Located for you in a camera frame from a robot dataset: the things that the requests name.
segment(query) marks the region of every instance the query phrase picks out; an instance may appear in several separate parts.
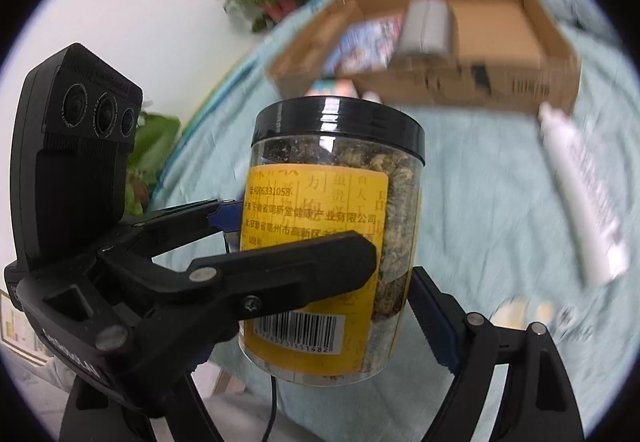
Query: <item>toothpaste tube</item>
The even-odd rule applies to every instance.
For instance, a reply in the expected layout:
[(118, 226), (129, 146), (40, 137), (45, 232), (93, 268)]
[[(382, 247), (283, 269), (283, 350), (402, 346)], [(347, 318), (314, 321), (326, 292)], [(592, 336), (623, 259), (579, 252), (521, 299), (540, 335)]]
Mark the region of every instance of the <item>toothpaste tube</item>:
[(538, 117), (548, 164), (573, 226), (584, 280), (589, 287), (605, 285), (629, 265), (609, 191), (581, 133), (564, 112), (542, 103)]

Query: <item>black lid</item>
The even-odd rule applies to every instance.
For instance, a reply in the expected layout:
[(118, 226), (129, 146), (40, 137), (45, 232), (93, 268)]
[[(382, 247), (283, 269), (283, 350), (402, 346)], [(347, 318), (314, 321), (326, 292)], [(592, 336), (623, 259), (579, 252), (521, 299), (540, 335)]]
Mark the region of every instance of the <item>black lid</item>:
[(407, 114), (371, 101), (335, 96), (286, 99), (263, 109), (251, 145), (285, 135), (341, 135), (403, 149), (424, 165), (424, 130)]

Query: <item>wire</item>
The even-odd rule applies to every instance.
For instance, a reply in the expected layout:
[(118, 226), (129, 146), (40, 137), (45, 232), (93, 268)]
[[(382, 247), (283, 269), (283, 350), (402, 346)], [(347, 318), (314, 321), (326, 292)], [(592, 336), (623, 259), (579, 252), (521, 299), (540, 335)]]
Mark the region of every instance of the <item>wire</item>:
[(277, 394), (278, 386), (276, 383), (276, 378), (271, 375), (271, 415), (269, 416), (269, 423), (267, 424), (267, 429), (264, 431), (261, 442), (267, 442), (267, 440), (269, 440), (269, 435), (271, 434), (271, 430), (273, 429), (273, 423), (276, 422), (276, 412), (278, 411)]

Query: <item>metal bolt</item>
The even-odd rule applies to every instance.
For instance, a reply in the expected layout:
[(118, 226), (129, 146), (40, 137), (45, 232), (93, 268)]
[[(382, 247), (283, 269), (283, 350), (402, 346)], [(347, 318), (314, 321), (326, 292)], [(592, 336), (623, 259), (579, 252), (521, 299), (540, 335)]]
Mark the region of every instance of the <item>metal bolt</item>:
[(481, 326), (482, 323), (484, 323), (484, 318), (482, 317), (482, 314), (479, 314), (478, 312), (472, 312), (470, 314), (467, 314), (466, 320), (469, 321), (470, 325), (473, 325), (475, 327), (479, 327)]
[(195, 283), (200, 283), (215, 278), (217, 273), (218, 270), (215, 267), (201, 267), (193, 271), (189, 275), (189, 279)]
[(111, 352), (123, 346), (128, 335), (127, 329), (122, 325), (107, 327), (95, 337), (95, 347), (100, 352)]
[(539, 336), (542, 336), (542, 334), (546, 332), (546, 327), (542, 323), (535, 321), (531, 324), (531, 330)]
[(248, 312), (257, 312), (262, 308), (262, 300), (253, 295), (246, 296), (242, 300), (242, 307)]

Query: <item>transparent jar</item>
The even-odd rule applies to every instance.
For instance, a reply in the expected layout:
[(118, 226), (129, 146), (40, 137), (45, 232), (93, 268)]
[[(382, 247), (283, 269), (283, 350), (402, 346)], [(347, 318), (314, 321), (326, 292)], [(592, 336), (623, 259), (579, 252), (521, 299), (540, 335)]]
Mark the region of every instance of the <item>transparent jar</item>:
[(382, 370), (406, 301), (423, 165), (420, 125), (377, 103), (313, 96), (258, 115), (241, 250), (353, 229), (378, 253), (362, 289), (245, 321), (239, 343), (258, 367), (313, 386)]

